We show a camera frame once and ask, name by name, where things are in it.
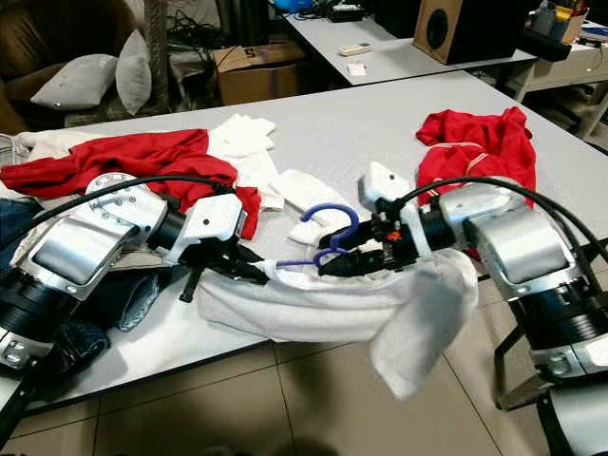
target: white towel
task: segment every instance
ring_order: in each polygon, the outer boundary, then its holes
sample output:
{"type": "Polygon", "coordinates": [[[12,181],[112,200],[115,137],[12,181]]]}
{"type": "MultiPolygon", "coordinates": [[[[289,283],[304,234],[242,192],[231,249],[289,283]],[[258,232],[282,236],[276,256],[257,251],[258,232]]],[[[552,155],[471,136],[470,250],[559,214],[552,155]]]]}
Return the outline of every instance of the white towel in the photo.
{"type": "Polygon", "coordinates": [[[232,164],[238,170],[237,185],[257,187],[261,207],[281,210],[283,198],[270,187],[278,176],[268,152],[275,145],[268,138],[276,125],[266,119],[251,119],[235,114],[209,131],[208,154],[232,164]]]}
{"type": "MultiPolygon", "coordinates": [[[[302,212],[324,202],[350,206],[342,196],[315,176],[288,169],[270,182],[270,185],[285,200],[302,212]]],[[[359,219],[369,219],[369,215],[359,215],[359,219]]],[[[351,219],[344,212],[328,209],[313,215],[310,221],[300,221],[289,238],[296,242],[316,246],[325,235],[349,226],[351,219]]]]}
{"type": "Polygon", "coordinates": [[[206,272],[198,286],[200,314],[274,340],[358,341],[373,338],[371,362],[395,396],[421,388],[478,302],[468,257],[446,249],[403,272],[361,277],[256,264],[270,281],[237,282],[206,272]]]}

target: storage box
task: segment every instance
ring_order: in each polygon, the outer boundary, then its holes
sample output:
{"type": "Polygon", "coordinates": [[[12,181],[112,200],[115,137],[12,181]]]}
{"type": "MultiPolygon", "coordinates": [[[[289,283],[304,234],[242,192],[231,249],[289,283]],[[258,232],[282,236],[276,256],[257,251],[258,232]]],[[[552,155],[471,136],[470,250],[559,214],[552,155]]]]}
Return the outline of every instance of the storage box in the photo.
{"type": "Polygon", "coordinates": [[[306,55],[293,42],[214,51],[225,105],[291,97],[306,92],[306,55]]]}

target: table leg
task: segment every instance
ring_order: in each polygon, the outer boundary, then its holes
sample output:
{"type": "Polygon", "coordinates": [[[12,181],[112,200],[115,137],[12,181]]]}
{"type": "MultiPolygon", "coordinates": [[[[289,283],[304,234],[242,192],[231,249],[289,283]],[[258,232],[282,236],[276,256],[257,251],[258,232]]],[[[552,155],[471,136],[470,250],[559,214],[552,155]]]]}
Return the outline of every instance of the table leg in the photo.
{"type": "Polygon", "coordinates": [[[593,130],[596,128],[599,121],[601,120],[603,115],[606,113],[606,110],[608,110],[608,93],[606,95],[604,95],[603,100],[596,108],[595,112],[593,113],[592,118],[589,121],[583,123],[582,128],[579,130],[579,133],[577,134],[577,136],[579,138],[581,138],[582,140],[586,140],[587,137],[589,135],[591,135],[593,130]]]}
{"type": "Polygon", "coordinates": [[[521,103],[523,101],[523,97],[528,93],[528,89],[530,87],[530,83],[532,82],[534,75],[534,66],[535,64],[530,65],[525,71],[525,76],[523,77],[523,84],[515,91],[515,96],[513,97],[516,102],[521,103]]]}

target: white desk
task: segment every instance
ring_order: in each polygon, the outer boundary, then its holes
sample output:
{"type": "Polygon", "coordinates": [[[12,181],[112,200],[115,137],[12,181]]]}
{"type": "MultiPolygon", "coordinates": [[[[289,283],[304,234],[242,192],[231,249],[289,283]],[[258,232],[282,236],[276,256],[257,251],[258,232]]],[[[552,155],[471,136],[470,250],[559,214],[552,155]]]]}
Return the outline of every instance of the white desk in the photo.
{"type": "Polygon", "coordinates": [[[370,18],[364,18],[360,22],[337,24],[329,19],[300,21],[292,15],[287,16],[286,19],[353,86],[384,83],[465,68],[536,60],[535,56],[516,50],[512,57],[506,59],[443,65],[415,47],[411,38],[396,39],[370,18]],[[352,57],[342,57],[338,54],[339,48],[358,43],[371,44],[373,51],[352,57]],[[347,64],[355,62],[361,62],[366,66],[366,76],[350,75],[347,64]]]}
{"type": "MultiPolygon", "coordinates": [[[[148,130],[214,127],[234,113],[277,124],[272,152],[279,172],[311,173],[332,185],[355,207],[356,180],[368,163],[379,161],[413,179],[427,148],[414,133],[427,114],[447,108],[500,114],[516,105],[494,88],[463,72],[367,85],[301,97],[103,123],[79,129],[105,135],[148,130]]],[[[598,199],[608,194],[608,158],[529,109],[528,128],[538,152],[539,189],[572,209],[600,238],[608,237],[608,213],[598,199]]],[[[249,246],[264,257],[299,258],[304,251],[285,235],[298,213],[262,213],[249,246]]],[[[261,337],[213,327],[196,305],[178,301],[183,282],[165,290],[150,314],[130,333],[110,331],[112,348],[76,375],[61,402],[140,380],[191,363],[227,355],[261,337]]]]}
{"type": "MultiPolygon", "coordinates": [[[[547,88],[573,86],[608,81],[608,45],[602,48],[573,44],[568,58],[561,62],[539,60],[517,64],[510,68],[506,85],[515,90],[515,100],[521,102],[526,93],[547,88]]],[[[595,113],[584,119],[577,133],[587,138],[608,109],[606,95],[595,113]]]]}

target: tiled floor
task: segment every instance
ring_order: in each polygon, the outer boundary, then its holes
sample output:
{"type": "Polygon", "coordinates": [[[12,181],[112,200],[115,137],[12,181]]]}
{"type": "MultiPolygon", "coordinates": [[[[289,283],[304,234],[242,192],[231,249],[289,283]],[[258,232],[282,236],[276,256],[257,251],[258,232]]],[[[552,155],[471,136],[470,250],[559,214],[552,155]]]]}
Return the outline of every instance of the tiled floor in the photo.
{"type": "MultiPolygon", "coordinates": [[[[606,265],[594,267],[608,285],[606,265]]],[[[226,446],[256,456],[546,455],[534,408],[494,408],[492,353],[514,323],[490,282],[481,295],[405,403],[374,373],[366,344],[268,345],[25,419],[2,454],[202,456],[226,446]]],[[[533,371],[525,343],[508,367],[513,384],[533,371]]]]}

